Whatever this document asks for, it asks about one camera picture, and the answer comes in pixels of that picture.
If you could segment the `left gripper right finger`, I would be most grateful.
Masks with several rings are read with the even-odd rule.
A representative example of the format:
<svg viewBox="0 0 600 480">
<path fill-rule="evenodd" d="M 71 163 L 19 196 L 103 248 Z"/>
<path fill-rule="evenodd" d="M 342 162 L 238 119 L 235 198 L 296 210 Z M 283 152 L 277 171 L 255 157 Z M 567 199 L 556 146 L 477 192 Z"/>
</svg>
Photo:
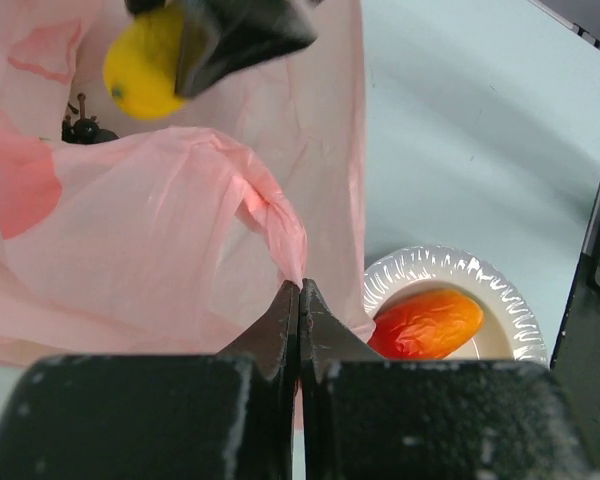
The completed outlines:
<svg viewBox="0 0 600 480">
<path fill-rule="evenodd" d="M 310 479 L 600 479 L 552 373 L 532 361 L 390 361 L 299 300 Z"/>
</svg>

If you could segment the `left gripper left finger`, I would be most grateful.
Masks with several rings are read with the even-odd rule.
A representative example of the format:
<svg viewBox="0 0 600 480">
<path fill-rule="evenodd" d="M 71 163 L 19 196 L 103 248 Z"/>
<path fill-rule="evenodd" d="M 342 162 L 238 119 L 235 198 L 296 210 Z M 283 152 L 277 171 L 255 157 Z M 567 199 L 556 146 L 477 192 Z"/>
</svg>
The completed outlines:
<svg viewBox="0 0 600 480">
<path fill-rule="evenodd" d="M 213 355 L 56 355 L 0 416 L 0 479 L 287 479 L 299 288 Z"/>
</svg>

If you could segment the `yellow fake lemon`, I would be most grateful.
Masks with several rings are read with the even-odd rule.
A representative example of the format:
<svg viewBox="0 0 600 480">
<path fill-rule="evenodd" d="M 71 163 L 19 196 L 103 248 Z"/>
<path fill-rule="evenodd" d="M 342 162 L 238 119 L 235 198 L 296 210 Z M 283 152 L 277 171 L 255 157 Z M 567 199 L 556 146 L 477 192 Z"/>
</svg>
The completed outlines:
<svg viewBox="0 0 600 480">
<path fill-rule="evenodd" d="M 171 3 L 135 17 L 110 45 L 103 80 L 125 114 L 156 120 L 184 105 L 175 93 L 183 26 L 182 9 Z"/>
</svg>

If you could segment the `white paper plate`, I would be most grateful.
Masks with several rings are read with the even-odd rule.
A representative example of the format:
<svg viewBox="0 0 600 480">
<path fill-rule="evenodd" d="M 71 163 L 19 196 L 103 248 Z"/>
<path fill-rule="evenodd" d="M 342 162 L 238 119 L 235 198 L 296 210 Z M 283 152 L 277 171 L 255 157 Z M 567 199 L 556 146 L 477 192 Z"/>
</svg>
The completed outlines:
<svg viewBox="0 0 600 480">
<path fill-rule="evenodd" d="M 428 290 L 454 289 L 480 305 L 482 328 L 450 360 L 513 359 L 544 367 L 550 355 L 537 319 L 518 289 L 488 262 L 456 248 L 427 245 L 399 249 L 364 273 L 368 316 Z"/>
</svg>

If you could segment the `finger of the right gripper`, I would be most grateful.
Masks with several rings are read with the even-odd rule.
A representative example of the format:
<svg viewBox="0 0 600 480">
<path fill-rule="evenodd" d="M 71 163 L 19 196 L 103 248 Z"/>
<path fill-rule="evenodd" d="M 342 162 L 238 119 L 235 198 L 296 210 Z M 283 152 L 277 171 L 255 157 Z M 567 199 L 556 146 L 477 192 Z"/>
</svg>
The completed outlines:
<svg viewBox="0 0 600 480">
<path fill-rule="evenodd" d="M 169 7 L 183 16 L 167 38 L 176 42 L 174 93 L 184 98 L 317 39 L 298 1 L 127 1 L 125 7 L 136 19 Z"/>
</svg>

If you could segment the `black fake grapes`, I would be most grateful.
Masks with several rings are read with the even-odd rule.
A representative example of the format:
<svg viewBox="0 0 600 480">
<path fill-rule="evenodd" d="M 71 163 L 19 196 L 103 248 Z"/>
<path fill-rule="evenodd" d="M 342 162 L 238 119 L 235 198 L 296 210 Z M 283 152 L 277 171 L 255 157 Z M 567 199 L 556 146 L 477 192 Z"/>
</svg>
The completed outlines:
<svg viewBox="0 0 600 480">
<path fill-rule="evenodd" d="M 86 114 L 86 94 L 77 94 L 75 107 L 67 104 L 68 113 L 61 124 L 61 139 L 63 142 L 80 145 L 93 145 L 117 140 L 119 136 L 112 130 L 102 128 L 96 116 Z"/>
</svg>

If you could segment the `red orange fake mango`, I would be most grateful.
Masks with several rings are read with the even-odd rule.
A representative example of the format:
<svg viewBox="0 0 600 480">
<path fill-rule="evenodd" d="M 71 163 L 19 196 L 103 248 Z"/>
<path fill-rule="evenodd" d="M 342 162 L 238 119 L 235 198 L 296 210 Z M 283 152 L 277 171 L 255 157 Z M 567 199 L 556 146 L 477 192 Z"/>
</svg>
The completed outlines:
<svg viewBox="0 0 600 480">
<path fill-rule="evenodd" d="M 471 340 L 483 323 L 483 309 L 469 296 L 431 290 L 376 316 L 369 345 L 392 360 L 443 359 Z"/>
</svg>

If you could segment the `pink plastic bag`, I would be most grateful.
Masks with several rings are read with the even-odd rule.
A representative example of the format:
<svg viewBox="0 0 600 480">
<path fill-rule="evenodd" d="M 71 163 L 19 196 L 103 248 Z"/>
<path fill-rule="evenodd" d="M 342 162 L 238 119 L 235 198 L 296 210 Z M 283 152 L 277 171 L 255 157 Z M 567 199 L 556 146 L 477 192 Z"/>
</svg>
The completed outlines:
<svg viewBox="0 0 600 480">
<path fill-rule="evenodd" d="M 308 49 L 138 122 L 101 78 L 122 2 L 0 1 L 0 363 L 214 353 L 306 277 L 371 336 L 362 9 L 307 17 Z M 117 140 L 62 141 L 79 92 Z"/>
</svg>

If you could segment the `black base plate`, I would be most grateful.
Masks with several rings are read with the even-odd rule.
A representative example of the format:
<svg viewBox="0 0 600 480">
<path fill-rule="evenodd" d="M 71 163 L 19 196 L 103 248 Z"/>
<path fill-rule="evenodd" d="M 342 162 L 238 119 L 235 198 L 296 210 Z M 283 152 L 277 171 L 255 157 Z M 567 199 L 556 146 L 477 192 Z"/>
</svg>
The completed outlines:
<svg viewBox="0 0 600 480">
<path fill-rule="evenodd" d="M 551 369 L 600 465 L 600 186 L 574 275 Z"/>
</svg>

